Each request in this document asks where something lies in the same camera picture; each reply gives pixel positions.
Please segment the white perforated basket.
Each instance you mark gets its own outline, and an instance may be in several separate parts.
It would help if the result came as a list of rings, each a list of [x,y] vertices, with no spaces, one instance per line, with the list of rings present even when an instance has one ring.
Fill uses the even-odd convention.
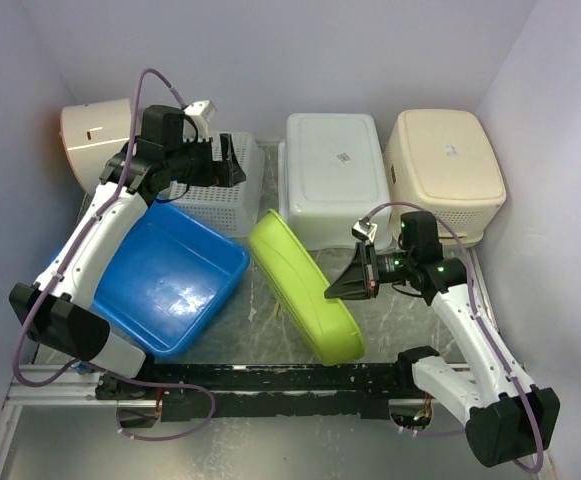
[[[200,222],[231,238],[247,237],[257,222],[264,176],[265,155],[254,137],[246,132],[230,132],[233,153],[246,181],[232,188],[191,187],[172,182],[165,199]]]

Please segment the green plastic tray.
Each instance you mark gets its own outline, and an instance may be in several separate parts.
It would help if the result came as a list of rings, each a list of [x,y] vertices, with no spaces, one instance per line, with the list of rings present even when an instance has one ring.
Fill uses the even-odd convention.
[[[277,302],[319,363],[361,359],[365,342],[357,322],[342,301],[324,296],[328,279],[280,214],[268,210],[247,242]]]

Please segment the large white plastic tub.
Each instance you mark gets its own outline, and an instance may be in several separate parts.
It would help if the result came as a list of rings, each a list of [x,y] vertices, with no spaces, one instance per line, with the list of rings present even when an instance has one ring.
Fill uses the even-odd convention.
[[[279,213],[308,250],[352,248],[354,223],[390,200],[367,114],[290,115],[278,173]]]

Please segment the blue plastic tray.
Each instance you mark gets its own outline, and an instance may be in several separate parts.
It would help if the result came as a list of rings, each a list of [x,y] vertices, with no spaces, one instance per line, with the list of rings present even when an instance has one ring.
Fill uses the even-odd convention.
[[[171,204],[154,204],[109,263],[92,310],[144,350],[189,348],[235,291],[246,249]]]

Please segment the beige perforated laundry basket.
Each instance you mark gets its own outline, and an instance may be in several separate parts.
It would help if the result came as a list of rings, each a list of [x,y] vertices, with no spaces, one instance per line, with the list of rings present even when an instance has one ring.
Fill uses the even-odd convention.
[[[506,201],[494,150],[467,111],[412,109],[399,114],[383,152],[390,199],[432,211],[463,243],[479,243]]]

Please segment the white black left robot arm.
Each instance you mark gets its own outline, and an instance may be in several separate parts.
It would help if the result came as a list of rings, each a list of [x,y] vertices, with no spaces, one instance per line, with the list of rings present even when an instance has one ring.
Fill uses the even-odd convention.
[[[209,100],[187,106],[151,105],[133,114],[130,136],[105,164],[92,203],[54,261],[9,302],[21,323],[17,341],[31,339],[120,377],[132,398],[151,395],[157,375],[147,354],[116,335],[91,312],[100,280],[124,238],[171,183],[232,188],[246,179],[230,135],[213,156]]]

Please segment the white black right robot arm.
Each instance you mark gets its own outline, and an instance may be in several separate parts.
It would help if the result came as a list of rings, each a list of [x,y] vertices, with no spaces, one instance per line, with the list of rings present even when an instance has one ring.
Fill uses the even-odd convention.
[[[422,210],[402,214],[398,250],[379,254],[371,219],[366,215],[354,224],[354,256],[325,297],[365,300],[376,297],[383,284],[412,287],[450,331],[473,378],[457,373],[433,348],[417,347],[398,356],[396,390],[436,399],[463,425],[483,466],[513,462],[540,472],[560,401],[553,389],[536,385],[492,326],[477,298],[469,256],[445,257],[438,235],[442,224]]]

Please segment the cream cylindrical container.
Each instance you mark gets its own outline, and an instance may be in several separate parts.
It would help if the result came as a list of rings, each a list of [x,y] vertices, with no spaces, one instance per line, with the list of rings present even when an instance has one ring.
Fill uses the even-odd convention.
[[[72,172],[92,195],[106,162],[129,139],[130,99],[68,106],[60,115],[60,136]]]

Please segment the black base bar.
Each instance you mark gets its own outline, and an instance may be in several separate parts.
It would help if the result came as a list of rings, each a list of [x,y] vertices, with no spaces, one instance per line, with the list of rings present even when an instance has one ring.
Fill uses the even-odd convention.
[[[98,400],[161,407],[161,419],[179,422],[204,418],[211,407],[206,394],[182,390],[192,384],[215,398],[216,418],[273,418],[350,415],[411,424],[425,405],[425,394],[403,378],[397,363],[237,365],[157,364],[149,381],[172,388],[138,386],[105,374],[95,389]]]

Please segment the small blue white bottle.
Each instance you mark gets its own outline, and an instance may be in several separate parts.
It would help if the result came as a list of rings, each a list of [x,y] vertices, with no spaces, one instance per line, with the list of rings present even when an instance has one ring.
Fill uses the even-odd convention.
[[[92,368],[81,362],[75,363],[71,366],[71,368],[80,375],[88,375],[94,372]]]

